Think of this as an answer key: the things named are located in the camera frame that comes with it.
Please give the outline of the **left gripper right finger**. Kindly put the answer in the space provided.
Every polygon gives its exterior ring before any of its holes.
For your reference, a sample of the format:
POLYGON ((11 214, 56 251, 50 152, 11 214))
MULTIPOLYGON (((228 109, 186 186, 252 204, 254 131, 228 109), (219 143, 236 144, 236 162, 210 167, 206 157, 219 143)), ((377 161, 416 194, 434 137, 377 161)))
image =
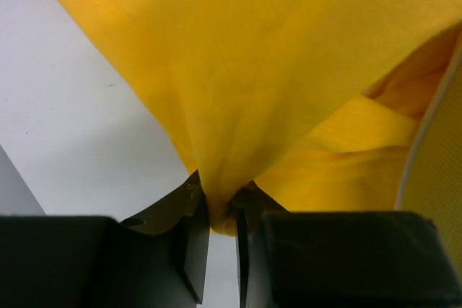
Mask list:
POLYGON ((250 183, 236 221, 242 307, 459 307, 435 225, 395 211, 290 212, 250 183))

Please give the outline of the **cream pillow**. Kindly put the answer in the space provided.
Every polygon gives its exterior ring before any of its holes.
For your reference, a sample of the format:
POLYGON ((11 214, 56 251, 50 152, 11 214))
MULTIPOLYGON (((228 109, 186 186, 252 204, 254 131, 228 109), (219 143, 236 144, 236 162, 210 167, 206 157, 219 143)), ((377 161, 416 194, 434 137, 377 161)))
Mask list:
POLYGON ((461 271, 461 38, 414 138, 396 208, 431 219, 461 271))

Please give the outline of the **yellow pillowcase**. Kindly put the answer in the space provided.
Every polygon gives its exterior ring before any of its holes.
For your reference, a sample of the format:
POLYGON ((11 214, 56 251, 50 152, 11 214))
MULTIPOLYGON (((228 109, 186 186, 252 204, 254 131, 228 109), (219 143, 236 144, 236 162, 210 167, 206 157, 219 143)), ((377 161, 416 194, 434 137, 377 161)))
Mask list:
POLYGON ((296 211, 394 207, 461 0, 58 0, 199 173, 296 211))

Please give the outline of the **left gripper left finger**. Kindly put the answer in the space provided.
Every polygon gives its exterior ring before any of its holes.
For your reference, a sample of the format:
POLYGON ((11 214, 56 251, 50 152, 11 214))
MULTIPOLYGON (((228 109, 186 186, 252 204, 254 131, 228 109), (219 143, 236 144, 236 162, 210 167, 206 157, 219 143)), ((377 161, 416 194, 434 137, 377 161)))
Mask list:
POLYGON ((3 307, 195 307, 209 215, 199 175, 137 214, 1 218, 3 307))

